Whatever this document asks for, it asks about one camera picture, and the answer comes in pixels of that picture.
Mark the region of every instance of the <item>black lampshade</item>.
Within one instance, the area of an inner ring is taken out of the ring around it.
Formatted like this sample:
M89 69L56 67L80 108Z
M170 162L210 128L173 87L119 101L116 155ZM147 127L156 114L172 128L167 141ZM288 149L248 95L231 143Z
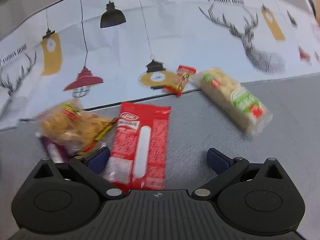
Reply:
M116 9L113 2L109 2L107 4L107 11L101 16L100 28L107 28L125 22L126 20L122 11Z

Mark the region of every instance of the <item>snack bag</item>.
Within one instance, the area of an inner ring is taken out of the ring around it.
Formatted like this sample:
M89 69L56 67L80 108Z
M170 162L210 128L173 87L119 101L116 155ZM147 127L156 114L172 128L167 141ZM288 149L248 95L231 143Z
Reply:
M175 92L178 96L181 96L184 87L188 83L190 74L196 73L196 68L179 65L177 70L177 79L175 82L165 85L164 88Z
M129 189L164 189L171 107L121 103L113 149L103 177Z
M247 133L261 133L272 120L272 114L254 95L219 68L195 74L192 82Z
M80 154L83 154L94 149L97 141L116 123L115 119L82 110L78 99L56 105L38 119L41 134L65 146L70 155L80 150Z

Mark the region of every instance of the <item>small red snack package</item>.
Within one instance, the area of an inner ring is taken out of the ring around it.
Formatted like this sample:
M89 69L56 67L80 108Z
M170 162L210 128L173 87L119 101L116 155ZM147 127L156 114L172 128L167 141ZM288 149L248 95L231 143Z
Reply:
M196 71L197 69L194 67L179 65L176 81L165 85L164 88L175 92L177 96L181 96L184 87L188 83L189 76L196 73Z
M171 107L121 103L113 149L102 176L125 192L164 189Z

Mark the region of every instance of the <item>blue gripper pad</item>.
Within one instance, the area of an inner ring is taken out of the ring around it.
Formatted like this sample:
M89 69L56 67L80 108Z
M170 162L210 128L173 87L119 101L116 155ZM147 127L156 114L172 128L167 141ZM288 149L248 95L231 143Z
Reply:
M100 174L105 169L109 157L109 148L103 147L98 152L88 156L84 160L84 165L86 165L90 170L92 170L96 174Z
M225 156L215 148L210 148L207 152L208 166L213 169L215 173L220 175L229 169L235 162L233 159Z

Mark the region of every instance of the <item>crosshair logo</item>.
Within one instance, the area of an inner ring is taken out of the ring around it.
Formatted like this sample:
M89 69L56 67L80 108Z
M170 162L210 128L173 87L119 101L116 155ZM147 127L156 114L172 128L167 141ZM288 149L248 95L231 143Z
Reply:
M155 193L155 194L153 194L155 197L157 197L157 198L160 198L160 197L162 197L163 196L163 194L162 193L160 193L160 192L157 192L157 193Z

